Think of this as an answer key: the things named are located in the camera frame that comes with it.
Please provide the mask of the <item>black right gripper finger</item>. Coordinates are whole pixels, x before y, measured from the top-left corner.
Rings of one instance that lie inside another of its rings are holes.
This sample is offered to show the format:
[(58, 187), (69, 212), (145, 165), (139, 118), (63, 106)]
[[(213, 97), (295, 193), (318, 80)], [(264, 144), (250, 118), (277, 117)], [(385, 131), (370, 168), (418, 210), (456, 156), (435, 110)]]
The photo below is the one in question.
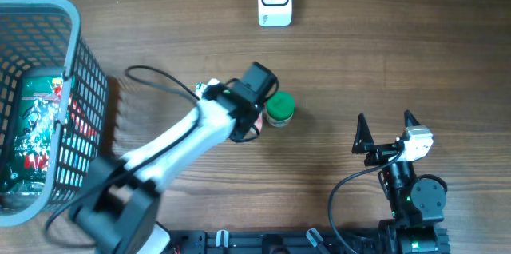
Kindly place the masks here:
[(406, 128), (412, 126), (420, 126), (420, 122), (414, 117), (414, 115), (409, 110), (406, 110), (404, 112), (404, 122)]
[(357, 129), (351, 152), (363, 154), (374, 150), (374, 140), (370, 133), (369, 126), (363, 113), (360, 113), (357, 120)]

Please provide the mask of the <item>green lid seasoning jar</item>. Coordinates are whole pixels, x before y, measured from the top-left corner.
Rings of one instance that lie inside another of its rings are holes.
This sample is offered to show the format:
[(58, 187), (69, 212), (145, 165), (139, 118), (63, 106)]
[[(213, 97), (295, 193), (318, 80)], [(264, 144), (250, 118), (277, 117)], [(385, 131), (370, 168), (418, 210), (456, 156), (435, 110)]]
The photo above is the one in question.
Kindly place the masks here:
[(266, 104), (267, 121), (271, 126), (284, 127), (295, 112), (295, 100), (286, 92), (278, 92)]

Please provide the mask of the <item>green white gum pack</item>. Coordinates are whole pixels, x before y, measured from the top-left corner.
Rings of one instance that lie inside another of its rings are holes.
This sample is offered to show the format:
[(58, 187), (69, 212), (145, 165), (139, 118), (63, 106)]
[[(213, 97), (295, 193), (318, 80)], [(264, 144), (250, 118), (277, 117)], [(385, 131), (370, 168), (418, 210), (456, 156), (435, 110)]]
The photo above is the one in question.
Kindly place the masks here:
[(208, 87), (207, 84), (203, 83), (203, 82), (197, 82), (196, 83), (196, 90), (195, 90), (195, 94), (197, 96), (201, 95), (204, 90)]

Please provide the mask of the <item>green 3M gloves packet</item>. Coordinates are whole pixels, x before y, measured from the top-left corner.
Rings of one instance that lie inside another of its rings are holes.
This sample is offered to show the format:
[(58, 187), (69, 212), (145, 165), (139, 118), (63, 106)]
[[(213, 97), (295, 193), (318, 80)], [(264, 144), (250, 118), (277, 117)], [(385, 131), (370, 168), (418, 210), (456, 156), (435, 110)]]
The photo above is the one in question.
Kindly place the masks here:
[(1, 199), (27, 207), (52, 179), (50, 199), (67, 200), (82, 186), (101, 140), (105, 79), (65, 79), (61, 67), (31, 70), (12, 93)]

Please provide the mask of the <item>orange white small carton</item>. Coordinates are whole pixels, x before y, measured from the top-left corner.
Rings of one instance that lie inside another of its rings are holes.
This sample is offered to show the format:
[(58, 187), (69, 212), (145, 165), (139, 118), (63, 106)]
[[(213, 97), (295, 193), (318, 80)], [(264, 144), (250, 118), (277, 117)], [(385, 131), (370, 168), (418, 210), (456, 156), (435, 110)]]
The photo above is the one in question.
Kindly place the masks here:
[(261, 129), (263, 127), (263, 114), (260, 113), (257, 120), (255, 121), (255, 124), (254, 126), (256, 127), (256, 129), (261, 132)]

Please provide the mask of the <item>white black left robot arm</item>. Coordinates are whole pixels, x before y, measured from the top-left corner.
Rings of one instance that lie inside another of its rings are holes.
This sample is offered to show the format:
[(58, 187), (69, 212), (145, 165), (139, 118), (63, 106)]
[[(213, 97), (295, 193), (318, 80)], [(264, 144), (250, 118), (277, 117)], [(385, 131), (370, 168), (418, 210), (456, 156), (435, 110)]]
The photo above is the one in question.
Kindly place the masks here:
[(209, 149), (250, 141), (278, 88), (278, 78), (258, 62), (240, 79), (211, 80), (192, 99), (193, 109), (159, 137), (118, 159), (95, 158), (70, 220), (93, 240), (96, 253), (168, 252), (172, 234), (156, 220), (162, 193)]

